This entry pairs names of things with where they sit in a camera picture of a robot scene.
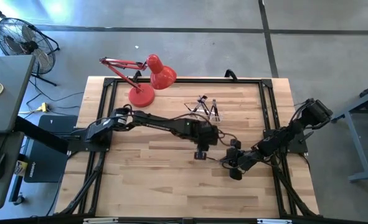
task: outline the gray desk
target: gray desk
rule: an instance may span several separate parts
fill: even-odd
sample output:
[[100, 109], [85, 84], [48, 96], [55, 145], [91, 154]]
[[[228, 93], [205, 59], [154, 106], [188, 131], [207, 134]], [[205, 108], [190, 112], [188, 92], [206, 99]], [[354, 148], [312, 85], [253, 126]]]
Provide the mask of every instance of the gray desk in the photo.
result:
[[34, 56], [0, 57], [0, 133], [12, 130], [29, 82]]
[[12, 131], [34, 64], [32, 55], [0, 57], [0, 147], [6, 153], [6, 170], [0, 179], [0, 208], [4, 205], [24, 134]]

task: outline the lamp shade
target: lamp shade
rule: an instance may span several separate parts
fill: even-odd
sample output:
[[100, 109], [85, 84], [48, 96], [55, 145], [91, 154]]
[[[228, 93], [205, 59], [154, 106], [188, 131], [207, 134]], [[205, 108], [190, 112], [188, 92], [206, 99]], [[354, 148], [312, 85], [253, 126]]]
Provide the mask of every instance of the lamp shade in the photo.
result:
[[172, 68], [164, 66], [157, 55], [149, 55], [146, 63], [152, 71], [151, 84], [155, 90], [165, 89], [176, 81], [177, 73]]

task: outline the wooden table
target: wooden table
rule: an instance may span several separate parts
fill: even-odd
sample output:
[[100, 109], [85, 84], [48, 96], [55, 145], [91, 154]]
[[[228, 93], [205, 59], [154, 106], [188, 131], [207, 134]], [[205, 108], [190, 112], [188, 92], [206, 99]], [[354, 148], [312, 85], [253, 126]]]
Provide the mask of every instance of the wooden table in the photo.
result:
[[[96, 120], [103, 79], [89, 77], [80, 114], [79, 128]], [[287, 125], [295, 112], [289, 81], [273, 78], [273, 89], [281, 125]], [[128, 84], [117, 88], [115, 108], [129, 103]], [[173, 118], [187, 113], [184, 103], [196, 102], [199, 95], [215, 98], [224, 118], [218, 127], [242, 142], [242, 149], [259, 141], [264, 128], [259, 89], [254, 84], [175, 83], [156, 90], [156, 98], [143, 110]], [[226, 146], [210, 146], [209, 157], [221, 158]], [[137, 127], [129, 132], [114, 132], [106, 156], [98, 199], [97, 216], [114, 217], [278, 217], [271, 167], [258, 163], [241, 181], [228, 176], [219, 163], [195, 161], [196, 145], [169, 132]], [[83, 184], [88, 153], [79, 152], [66, 166], [56, 212], [63, 210]], [[308, 166], [298, 155], [288, 155], [291, 181], [299, 196], [317, 213]], [[283, 190], [288, 211], [287, 195]], [[87, 197], [91, 202], [92, 188]]]

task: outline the concrete floor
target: concrete floor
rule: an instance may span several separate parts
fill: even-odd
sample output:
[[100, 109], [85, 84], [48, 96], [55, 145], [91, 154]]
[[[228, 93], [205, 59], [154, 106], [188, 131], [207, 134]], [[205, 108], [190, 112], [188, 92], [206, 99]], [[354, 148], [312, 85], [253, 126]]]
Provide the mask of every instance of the concrete floor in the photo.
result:
[[[264, 0], [271, 29], [368, 30], [368, 0]], [[213, 27], [261, 29], [257, 0], [215, 1], [0, 1], [0, 10], [33, 24], [100, 27]], [[83, 91], [89, 75], [112, 75], [100, 57], [144, 60], [159, 54], [180, 76], [271, 77], [263, 34], [46, 32], [61, 51], [39, 87], [53, 98]], [[290, 79], [296, 103], [313, 97], [340, 110], [368, 87], [368, 35], [272, 35], [279, 77]], [[133, 71], [125, 70], [127, 75]], [[24, 102], [35, 96], [29, 85]], [[37, 106], [46, 98], [36, 99]], [[81, 96], [51, 103], [80, 105]], [[78, 109], [58, 110], [78, 114]], [[37, 124], [39, 114], [28, 119]], [[325, 217], [368, 221], [368, 180], [350, 184], [362, 170], [344, 122], [328, 124], [308, 139], [319, 211]], [[27, 203], [0, 209], [1, 218], [45, 215], [56, 184], [23, 184]]]

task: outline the lamp base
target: lamp base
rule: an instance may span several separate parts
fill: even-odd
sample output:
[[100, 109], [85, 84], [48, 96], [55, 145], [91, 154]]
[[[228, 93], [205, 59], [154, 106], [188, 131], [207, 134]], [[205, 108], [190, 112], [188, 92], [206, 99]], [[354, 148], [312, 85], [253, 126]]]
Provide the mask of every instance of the lamp base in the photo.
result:
[[148, 84], [139, 84], [138, 85], [143, 91], [139, 91], [136, 88], [131, 88], [128, 93], [128, 99], [132, 105], [142, 108], [145, 106], [149, 106], [154, 100], [154, 90]]

